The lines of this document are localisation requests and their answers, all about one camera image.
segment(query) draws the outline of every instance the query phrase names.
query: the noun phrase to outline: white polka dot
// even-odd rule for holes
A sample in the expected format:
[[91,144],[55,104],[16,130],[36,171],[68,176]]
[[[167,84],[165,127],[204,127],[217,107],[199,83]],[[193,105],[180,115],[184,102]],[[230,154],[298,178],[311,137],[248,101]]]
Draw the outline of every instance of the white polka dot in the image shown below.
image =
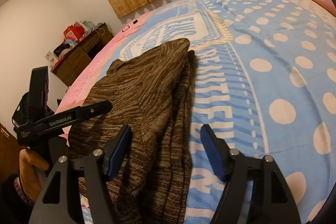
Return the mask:
[[236,22],[239,22],[239,21],[241,21],[243,18],[245,18],[245,17],[242,16],[242,15],[237,15],[236,18],[235,18],[235,21],[236,21]]
[[292,192],[295,203],[298,204],[306,192],[306,178],[302,172],[294,172],[286,177],[286,182]]
[[224,24],[226,27],[229,27],[230,25],[232,25],[234,22],[232,20],[229,20],[229,19],[225,19],[224,20]]
[[249,30],[259,33],[260,32],[260,28],[258,28],[257,26],[250,26]]
[[334,48],[334,49],[336,49],[336,46],[335,46],[335,44],[334,44],[334,43],[332,43],[330,39],[327,39],[327,44],[328,44],[328,45],[329,45],[331,48]]
[[251,8],[246,8],[246,9],[244,9],[244,13],[245,14],[249,14],[249,13],[251,13],[251,12],[253,12],[254,10],[253,9],[251,9]]
[[296,112],[290,102],[276,99],[269,106],[268,113],[273,121],[280,124],[289,124],[295,121]]
[[280,41],[280,42],[287,42],[288,37],[282,33],[275,33],[273,34],[273,39]]
[[249,36],[248,34],[243,34],[243,35],[240,35],[239,37],[236,37],[235,39],[236,43],[238,44],[250,44],[252,39],[251,39],[251,36]]
[[330,58],[330,60],[336,62],[336,55],[335,54],[333,54],[332,52],[328,52],[327,55]]
[[268,17],[275,17],[275,14],[273,13],[264,13],[265,16],[268,16]]
[[326,199],[321,200],[319,203],[315,205],[315,207],[311,210],[307,221],[312,221],[313,218],[317,215],[317,213],[321,210],[323,204],[325,203]]
[[317,29],[317,25],[313,22],[307,23],[308,26],[312,27],[313,29]]
[[333,82],[336,83],[336,70],[331,68],[327,69],[327,75]]
[[289,21],[297,21],[297,19],[294,18],[294,17],[286,17],[286,19],[289,20]]
[[281,27],[286,28],[288,30],[293,30],[294,29],[294,27],[291,24],[288,24],[287,22],[283,22],[280,25],[281,25]]
[[310,51],[315,51],[316,50],[316,47],[313,43],[309,42],[309,41],[302,41],[301,42],[301,46],[307,50],[310,50]]
[[268,47],[275,48],[275,46],[269,40],[267,40],[267,39],[264,40],[264,43]]
[[265,59],[255,58],[250,61],[250,67],[259,72],[268,72],[272,69],[272,64]]
[[323,95],[323,103],[325,108],[331,114],[336,114],[336,98],[331,92],[325,93],[325,95]]
[[335,36],[334,36],[334,33],[332,33],[332,32],[325,32],[327,35],[329,35],[331,38],[334,38]]
[[328,128],[322,122],[314,131],[313,143],[315,150],[319,154],[328,154],[331,152],[331,141]]
[[257,24],[260,24],[260,25],[266,25],[268,22],[269,22],[269,20],[268,20],[268,18],[266,18],[266,17],[259,17],[259,18],[256,20],[256,23],[257,23]]
[[306,80],[303,78],[301,73],[296,67],[292,67],[291,74],[289,75],[289,79],[291,80],[292,84],[297,88],[301,88],[307,85]]
[[305,69],[311,69],[313,67],[313,62],[310,61],[310,59],[308,59],[305,56],[297,56],[295,58],[295,62],[301,67],[301,68],[305,68]]
[[311,31],[311,30],[305,30],[304,33],[305,33],[306,35],[308,35],[309,37],[317,38],[316,33],[314,33],[314,32]]

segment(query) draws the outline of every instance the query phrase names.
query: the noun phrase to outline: blue polka dot bedsheet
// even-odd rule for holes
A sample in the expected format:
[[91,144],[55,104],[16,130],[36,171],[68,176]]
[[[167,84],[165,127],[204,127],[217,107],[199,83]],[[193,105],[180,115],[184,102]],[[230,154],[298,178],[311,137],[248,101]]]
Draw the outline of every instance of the blue polka dot bedsheet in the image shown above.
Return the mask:
[[204,123],[247,156],[272,155],[302,223],[316,215],[336,182],[335,34],[336,18],[311,0],[178,0],[110,50],[98,79],[115,59],[177,38],[198,57],[185,224],[209,224],[224,189],[200,140]]

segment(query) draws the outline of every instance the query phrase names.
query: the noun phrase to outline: brown knit fabric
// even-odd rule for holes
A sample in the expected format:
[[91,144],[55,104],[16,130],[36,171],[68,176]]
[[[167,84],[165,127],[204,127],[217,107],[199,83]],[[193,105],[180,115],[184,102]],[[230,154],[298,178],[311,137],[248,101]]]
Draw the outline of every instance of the brown knit fabric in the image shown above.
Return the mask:
[[[131,126],[130,156],[118,177],[107,183],[123,223],[184,221],[196,67],[188,48],[189,41],[182,38],[126,62],[115,60],[84,103],[109,100],[112,111],[70,130],[70,155],[77,158],[102,148],[123,124]],[[85,192],[83,180],[80,187]]]

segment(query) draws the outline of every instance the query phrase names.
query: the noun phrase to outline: wooden drawer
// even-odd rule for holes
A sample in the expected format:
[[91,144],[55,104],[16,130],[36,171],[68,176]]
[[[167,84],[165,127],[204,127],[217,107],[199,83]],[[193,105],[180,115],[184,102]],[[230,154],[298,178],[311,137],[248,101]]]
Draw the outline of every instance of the wooden drawer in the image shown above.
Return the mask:
[[97,43],[101,40],[101,37],[96,34],[81,45],[84,52],[88,53]]
[[63,63],[58,68],[56,74],[59,78],[62,79],[65,75],[69,73],[69,71],[73,70],[74,68],[75,66],[71,62],[69,62],[68,59],[66,59],[63,60]]
[[76,66],[86,55],[81,47],[77,47],[67,58],[74,66]]

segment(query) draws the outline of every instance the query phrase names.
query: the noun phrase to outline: clutter on dresser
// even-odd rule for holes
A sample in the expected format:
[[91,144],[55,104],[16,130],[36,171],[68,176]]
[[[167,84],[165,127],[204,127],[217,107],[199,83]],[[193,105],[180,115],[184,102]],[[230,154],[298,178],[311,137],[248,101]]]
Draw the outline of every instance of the clutter on dresser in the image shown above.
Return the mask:
[[51,72],[67,86],[73,84],[92,59],[113,38],[105,23],[75,22],[64,31],[64,40],[53,52],[58,59]]

